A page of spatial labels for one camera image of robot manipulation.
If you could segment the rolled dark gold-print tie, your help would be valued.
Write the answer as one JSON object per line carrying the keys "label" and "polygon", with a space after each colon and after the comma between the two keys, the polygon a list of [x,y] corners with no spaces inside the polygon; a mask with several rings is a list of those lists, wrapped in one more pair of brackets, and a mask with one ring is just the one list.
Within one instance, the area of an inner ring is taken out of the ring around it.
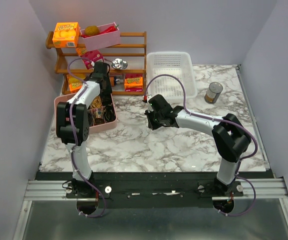
{"label": "rolled dark gold-print tie", "polygon": [[116,114],[113,105],[106,105],[104,108],[104,118],[107,123],[116,120]]}

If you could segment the pink divided organizer box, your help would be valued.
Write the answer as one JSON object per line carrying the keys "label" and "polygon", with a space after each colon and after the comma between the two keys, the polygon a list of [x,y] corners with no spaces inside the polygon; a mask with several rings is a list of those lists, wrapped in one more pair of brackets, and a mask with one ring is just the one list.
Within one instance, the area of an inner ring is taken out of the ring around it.
{"label": "pink divided organizer box", "polygon": [[[57,107],[59,102],[67,102],[71,98],[73,98],[75,95],[76,95],[76,93],[72,93],[72,94],[67,94],[67,95],[62,95],[62,96],[56,97],[54,100],[54,113],[56,113],[56,107]],[[89,127],[89,133],[95,134],[95,133],[111,130],[111,129],[116,128],[116,126],[117,126],[117,118],[115,118],[115,120],[113,120],[113,121],[106,122],[104,124],[90,126]]]}

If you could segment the orange cylindrical bottle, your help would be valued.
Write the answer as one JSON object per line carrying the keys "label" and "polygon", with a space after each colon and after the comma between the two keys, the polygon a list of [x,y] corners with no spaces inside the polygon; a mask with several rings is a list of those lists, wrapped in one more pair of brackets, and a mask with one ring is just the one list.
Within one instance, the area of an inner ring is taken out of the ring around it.
{"label": "orange cylindrical bottle", "polygon": [[109,77],[109,79],[110,79],[110,84],[111,84],[111,86],[117,86],[118,84],[122,84],[122,83],[124,83],[124,78],[120,78],[120,77],[118,77],[118,76],[110,76]]}

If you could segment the rolled colourful pop-art tie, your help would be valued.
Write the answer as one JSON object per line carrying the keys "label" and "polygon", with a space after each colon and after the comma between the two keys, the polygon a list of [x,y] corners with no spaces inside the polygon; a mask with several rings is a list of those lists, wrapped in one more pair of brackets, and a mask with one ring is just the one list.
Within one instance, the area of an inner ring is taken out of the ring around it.
{"label": "rolled colourful pop-art tie", "polygon": [[105,123],[103,108],[95,108],[93,112],[94,124],[101,125]]}

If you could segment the white plastic basket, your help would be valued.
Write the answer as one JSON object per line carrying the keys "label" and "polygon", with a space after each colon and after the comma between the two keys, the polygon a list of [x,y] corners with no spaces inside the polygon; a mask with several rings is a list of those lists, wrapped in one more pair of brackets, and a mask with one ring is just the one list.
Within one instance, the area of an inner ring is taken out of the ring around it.
{"label": "white plastic basket", "polygon": [[186,99],[193,99],[198,94],[191,57],[186,52],[147,54],[146,74],[147,82],[157,77],[152,83],[147,83],[151,96],[161,94],[170,103],[180,103],[183,100],[182,87],[186,91]]}

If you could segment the rolled black patterned tie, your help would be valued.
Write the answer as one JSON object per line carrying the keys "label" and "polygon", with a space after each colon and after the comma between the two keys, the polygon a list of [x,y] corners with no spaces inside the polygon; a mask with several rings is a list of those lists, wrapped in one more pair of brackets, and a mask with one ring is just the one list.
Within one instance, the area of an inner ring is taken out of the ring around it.
{"label": "rolled black patterned tie", "polygon": [[94,126],[94,118],[93,118],[93,115],[92,115],[91,113],[88,113],[88,114],[87,114],[87,117],[88,117],[89,127]]}

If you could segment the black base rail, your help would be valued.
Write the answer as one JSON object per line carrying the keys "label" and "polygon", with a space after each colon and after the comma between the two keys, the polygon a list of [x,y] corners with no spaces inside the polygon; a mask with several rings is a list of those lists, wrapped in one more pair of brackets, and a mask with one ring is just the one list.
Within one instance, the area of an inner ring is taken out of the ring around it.
{"label": "black base rail", "polygon": [[212,208],[238,200],[284,199],[288,189],[283,178],[272,172],[243,172],[229,190],[216,189],[213,172],[95,172],[92,183],[77,183],[68,172],[38,172],[29,181],[25,199],[31,201],[75,201],[79,205],[109,209]]}

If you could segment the red chili pepper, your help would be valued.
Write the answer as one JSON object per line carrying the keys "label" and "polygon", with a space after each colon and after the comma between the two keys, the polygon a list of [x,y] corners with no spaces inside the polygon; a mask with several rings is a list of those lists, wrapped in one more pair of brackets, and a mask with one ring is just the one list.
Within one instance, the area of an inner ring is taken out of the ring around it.
{"label": "red chili pepper", "polygon": [[[105,30],[103,30],[103,31],[100,31],[100,35],[106,34],[106,33],[115,32],[118,27],[119,27],[119,25],[110,26],[110,27],[108,27],[107,29],[105,29]],[[84,35],[84,33],[82,33],[80,36],[83,37],[83,38],[88,38],[87,36]]]}

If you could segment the orange Scrub Daddy box top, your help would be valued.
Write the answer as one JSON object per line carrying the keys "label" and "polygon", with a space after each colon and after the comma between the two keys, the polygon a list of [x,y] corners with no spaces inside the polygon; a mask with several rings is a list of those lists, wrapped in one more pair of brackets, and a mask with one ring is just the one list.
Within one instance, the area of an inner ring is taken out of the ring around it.
{"label": "orange Scrub Daddy box top", "polygon": [[59,22],[56,24],[52,42],[55,48],[75,48],[78,44],[80,26],[78,22]]}

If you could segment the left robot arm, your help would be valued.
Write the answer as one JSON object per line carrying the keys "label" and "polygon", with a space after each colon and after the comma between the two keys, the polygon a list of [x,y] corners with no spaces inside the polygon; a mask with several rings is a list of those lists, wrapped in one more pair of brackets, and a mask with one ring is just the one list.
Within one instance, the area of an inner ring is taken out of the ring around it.
{"label": "left robot arm", "polygon": [[91,182],[92,169],[88,163],[85,142],[89,136],[88,108],[100,94],[112,93],[110,65],[94,62],[93,72],[82,80],[81,89],[68,101],[56,107],[56,135],[65,144],[73,166],[73,180],[77,191],[85,198],[96,192],[103,194]]}

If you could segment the pink rectangular tray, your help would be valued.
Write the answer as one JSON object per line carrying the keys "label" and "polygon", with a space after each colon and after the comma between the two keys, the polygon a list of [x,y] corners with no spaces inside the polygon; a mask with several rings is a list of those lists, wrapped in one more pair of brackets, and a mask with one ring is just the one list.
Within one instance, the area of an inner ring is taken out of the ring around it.
{"label": "pink rectangular tray", "polygon": [[100,32],[110,27],[115,27],[115,31],[98,34],[90,37],[80,37],[78,43],[84,44],[88,51],[108,48],[121,43],[120,30],[115,22],[98,26]]}

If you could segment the metal tin can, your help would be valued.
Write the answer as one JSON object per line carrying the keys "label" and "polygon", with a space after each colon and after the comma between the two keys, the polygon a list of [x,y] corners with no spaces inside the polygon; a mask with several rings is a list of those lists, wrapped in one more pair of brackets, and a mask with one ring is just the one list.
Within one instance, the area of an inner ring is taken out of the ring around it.
{"label": "metal tin can", "polygon": [[204,96],[205,101],[209,104],[216,103],[222,91],[223,86],[219,82],[210,83]]}

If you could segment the rolled gold tie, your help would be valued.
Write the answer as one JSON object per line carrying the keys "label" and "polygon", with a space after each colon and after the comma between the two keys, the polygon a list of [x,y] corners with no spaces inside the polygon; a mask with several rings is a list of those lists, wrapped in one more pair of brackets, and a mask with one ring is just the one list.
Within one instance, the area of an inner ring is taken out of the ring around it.
{"label": "rolled gold tie", "polygon": [[101,108],[102,107],[101,97],[100,96],[95,97],[95,99],[92,101],[90,107],[91,107],[91,109]]}

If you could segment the wooden shelf rack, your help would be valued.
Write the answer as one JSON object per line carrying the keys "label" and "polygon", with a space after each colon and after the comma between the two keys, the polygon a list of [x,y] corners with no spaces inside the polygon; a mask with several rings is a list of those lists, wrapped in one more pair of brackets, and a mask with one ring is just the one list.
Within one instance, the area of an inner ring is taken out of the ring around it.
{"label": "wooden shelf rack", "polygon": [[[128,66],[126,69],[114,69],[111,66],[111,62],[95,62],[94,67],[87,69],[82,58],[78,56],[77,53],[64,53],[62,49],[57,48],[57,61],[55,64],[55,73],[64,75],[64,83],[62,86],[61,93],[63,95],[71,94],[72,91],[69,90],[69,82],[67,75],[85,74],[87,77],[93,74],[94,77],[99,77],[100,74],[103,75],[104,80],[100,81],[102,87],[111,86],[111,93],[116,96],[139,96],[143,95],[146,90],[146,57],[147,57],[147,33],[146,32],[122,32],[120,34],[124,38],[144,38],[144,43],[122,43],[110,46],[110,48],[119,48],[119,49],[143,49],[142,53],[130,53],[130,52],[121,52],[121,53],[104,53],[104,57],[115,57],[126,60]],[[118,86],[121,87],[121,90],[118,90],[112,83],[110,83],[110,77],[115,76],[127,76],[127,75],[141,75],[143,77],[143,87],[142,91],[125,91],[124,84],[119,83]]]}

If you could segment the orange Scrub Mommy box bottom right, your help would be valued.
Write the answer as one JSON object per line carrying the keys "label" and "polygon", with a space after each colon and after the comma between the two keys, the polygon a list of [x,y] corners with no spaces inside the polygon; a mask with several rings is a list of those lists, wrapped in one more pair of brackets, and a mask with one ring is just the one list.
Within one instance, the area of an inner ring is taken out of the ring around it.
{"label": "orange Scrub Mommy box bottom right", "polygon": [[143,90],[143,75],[140,73],[127,73],[124,80],[126,92],[141,92]]}

